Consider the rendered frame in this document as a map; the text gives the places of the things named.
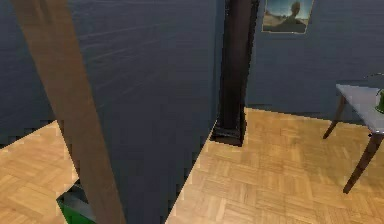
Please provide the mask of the framed landscape picture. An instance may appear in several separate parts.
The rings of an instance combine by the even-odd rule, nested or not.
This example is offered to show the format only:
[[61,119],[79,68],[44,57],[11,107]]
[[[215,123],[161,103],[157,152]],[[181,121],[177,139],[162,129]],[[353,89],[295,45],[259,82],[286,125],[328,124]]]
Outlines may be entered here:
[[314,0],[266,0],[262,31],[304,34],[309,25]]

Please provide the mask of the light brown wooden door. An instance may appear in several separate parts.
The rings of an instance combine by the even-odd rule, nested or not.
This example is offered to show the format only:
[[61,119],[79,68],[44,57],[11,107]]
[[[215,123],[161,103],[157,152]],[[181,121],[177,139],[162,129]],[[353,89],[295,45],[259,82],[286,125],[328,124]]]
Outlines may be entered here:
[[97,224],[126,224],[67,0],[10,0]]

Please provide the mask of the large green trash bin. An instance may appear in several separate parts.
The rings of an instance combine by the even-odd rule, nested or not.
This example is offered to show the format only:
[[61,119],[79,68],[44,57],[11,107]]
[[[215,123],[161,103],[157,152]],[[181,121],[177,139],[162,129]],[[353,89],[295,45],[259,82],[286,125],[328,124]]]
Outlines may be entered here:
[[56,201],[68,224],[96,224],[95,215],[79,182],[62,193]]

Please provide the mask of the green round object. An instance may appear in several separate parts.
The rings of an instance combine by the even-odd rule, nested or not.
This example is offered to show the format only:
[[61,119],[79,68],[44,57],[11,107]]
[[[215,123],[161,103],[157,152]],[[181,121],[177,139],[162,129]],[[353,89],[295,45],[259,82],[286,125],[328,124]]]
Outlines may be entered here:
[[376,94],[376,106],[375,109],[384,114],[384,89],[379,89]]

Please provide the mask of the grey table with dark legs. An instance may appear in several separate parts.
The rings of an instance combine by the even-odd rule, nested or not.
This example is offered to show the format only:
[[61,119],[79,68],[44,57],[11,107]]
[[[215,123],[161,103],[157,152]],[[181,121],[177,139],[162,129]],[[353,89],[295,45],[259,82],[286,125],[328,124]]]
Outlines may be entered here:
[[361,177],[384,140],[384,114],[379,113],[375,109],[378,88],[337,84],[336,89],[340,92],[339,105],[335,118],[324,133],[323,138],[327,139],[340,121],[346,103],[355,110],[370,131],[369,142],[353,173],[343,188],[343,192],[348,194],[357,180]]

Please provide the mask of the dark brown tall cabinet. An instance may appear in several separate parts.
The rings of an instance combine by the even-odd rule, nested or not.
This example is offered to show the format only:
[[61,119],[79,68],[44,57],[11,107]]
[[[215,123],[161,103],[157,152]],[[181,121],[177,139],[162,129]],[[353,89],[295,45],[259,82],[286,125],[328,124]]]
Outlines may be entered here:
[[217,121],[210,139],[241,147],[245,95],[260,0],[226,0]]

